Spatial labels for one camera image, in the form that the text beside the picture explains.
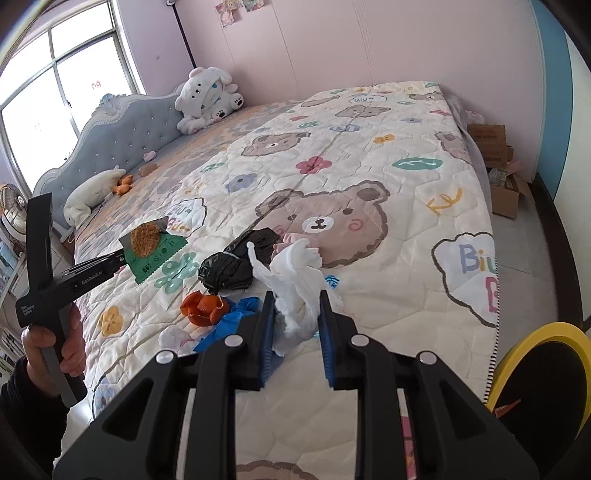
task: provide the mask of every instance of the floor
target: floor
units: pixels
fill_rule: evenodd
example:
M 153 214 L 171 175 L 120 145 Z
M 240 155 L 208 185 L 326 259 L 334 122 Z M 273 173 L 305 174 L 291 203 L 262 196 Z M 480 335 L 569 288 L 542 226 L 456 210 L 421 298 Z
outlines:
M 558 321 L 544 232 L 532 200 L 519 199 L 516 220 L 492 216 L 499 264 L 501 328 L 498 361 L 542 325 Z

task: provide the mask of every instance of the poster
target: poster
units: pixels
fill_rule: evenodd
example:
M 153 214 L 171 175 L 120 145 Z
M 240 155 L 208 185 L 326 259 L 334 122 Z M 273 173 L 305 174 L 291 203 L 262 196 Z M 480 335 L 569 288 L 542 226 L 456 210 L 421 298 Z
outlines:
M 243 6 L 242 0 L 224 0 L 228 10 L 235 10 Z
M 226 28 L 234 23 L 234 16 L 232 10 L 230 10 L 225 4 L 216 5 L 217 14 L 222 22 L 222 27 Z
M 242 0 L 242 3 L 247 12 L 252 12 L 254 10 L 259 10 L 260 7 L 264 6 L 265 0 Z

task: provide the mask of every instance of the black plastic bag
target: black plastic bag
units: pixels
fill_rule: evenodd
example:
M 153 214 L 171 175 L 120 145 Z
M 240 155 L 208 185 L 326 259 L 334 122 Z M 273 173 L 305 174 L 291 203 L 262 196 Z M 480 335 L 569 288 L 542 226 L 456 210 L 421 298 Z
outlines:
M 207 257 L 197 274 L 210 294 L 220 290 L 241 290 L 252 284 L 252 265 L 248 259 L 247 242 L 255 244 L 256 257 L 264 264 L 271 263 L 273 245 L 279 236 L 270 228 L 247 230 L 228 245 L 223 252 Z

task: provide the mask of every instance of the gray tufted headboard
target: gray tufted headboard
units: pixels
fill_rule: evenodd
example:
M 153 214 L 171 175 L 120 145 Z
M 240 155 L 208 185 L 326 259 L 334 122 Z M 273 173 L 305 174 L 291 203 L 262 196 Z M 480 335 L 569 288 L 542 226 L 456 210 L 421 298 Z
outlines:
M 62 235 L 72 229 L 64 204 L 78 185 L 116 166 L 129 171 L 144 161 L 146 152 L 180 136 L 177 123 L 183 114 L 174 109 L 177 96 L 119 95 L 95 110 L 68 160 L 46 172 L 34 189 L 34 195 L 52 192 L 54 226 Z

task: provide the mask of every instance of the person's arm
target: person's arm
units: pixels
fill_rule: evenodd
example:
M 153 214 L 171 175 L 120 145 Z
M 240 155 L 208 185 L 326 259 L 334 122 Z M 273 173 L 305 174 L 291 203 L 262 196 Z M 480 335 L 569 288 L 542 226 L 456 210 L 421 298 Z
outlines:
M 72 328 L 64 343 L 61 370 L 77 377 L 86 367 L 80 312 L 74 306 Z M 49 330 L 30 326 L 22 334 L 26 357 L 21 358 L 8 383 L 2 386 L 0 409 L 22 446 L 51 476 L 53 461 L 61 454 L 61 438 L 66 431 L 68 408 L 61 402 L 40 348 L 53 346 L 56 339 Z

